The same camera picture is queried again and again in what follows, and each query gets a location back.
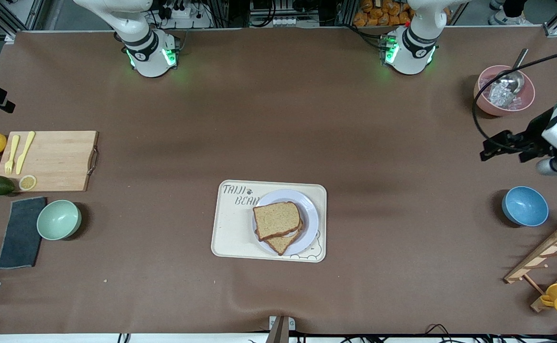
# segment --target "green led light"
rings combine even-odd
[[[132,56],[130,55],[130,51],[126,50],[126,54],[128,55],[128,59],[130,60],[130,65],[135,68],[135,61],[132,60]]]
[[[166,63],[168,63],[168,65],[175,64],[175,53],[172,52],[172,50],[163,49],[162,54],[165,56]]]
[[[395,43],[395,45],[387,53],[387,58],[385,58],[385,61],[387,61],[387,63],[393,63],[395,61],[395,56],[397,56],[398,51],[399,51],[399,45]]]
[[[433,60],[433,53],[435,52],[435,46],[433,46],[433,50],[431,50],[431,52],[429,52],[429,59],[427,60],[427,64],[431,63],[431,60]]]

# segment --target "shoe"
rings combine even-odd
[[[533,23],[526,20],[524,15],[520,15],[519,17],[507,17],[505,15],[505,11],[500,10],[494,15],[491,15],[488,18],[488,24],[490,25],[534,25]]]
[[[490,0],[490,8],[495,11],[502,10],[505,0]]]

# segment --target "tray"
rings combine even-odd
[[[267,193],[293,189],[303,193],[318,211],[318,233],[303,252],[278,256],[266,251],[251,229],[253,208]],[[225,180],[219,185],[211,251],[220,257],[274,259],[278,261],[320,262],[326,256],[327,191],[318,184],[247,182]]]

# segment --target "light green bowl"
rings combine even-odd
[[[82,223],[82,213],[68,200],[56,200],[46,206],[37,217],[37,232],[49,241],[74,234]]]

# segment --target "white plate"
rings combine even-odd
[[[270,192],[261,197],[255,206],[265,206],[274,204],[275,202],[293,202],[296,204],[298,210],[300,211],[300,218],[302,219],[304,226],[303,232],[300,233],[300,236],[296,239],[296,241],[287,248],[283,256],[303,252],[315,240],[315,236],[318,232],[318,212],[316,211],[315,205],[306,195],[303,195],[298,191],[294,191],[292,189],[279,189],[278,191]],[[253,235],[255,236],[255,240],[268,252],[277,254],[277,252],[270,248],[268,243],[260,242],[258,240],[257,234],[255,233],[257,224],[255,223],[254,215],[252,215],[252,220]]]

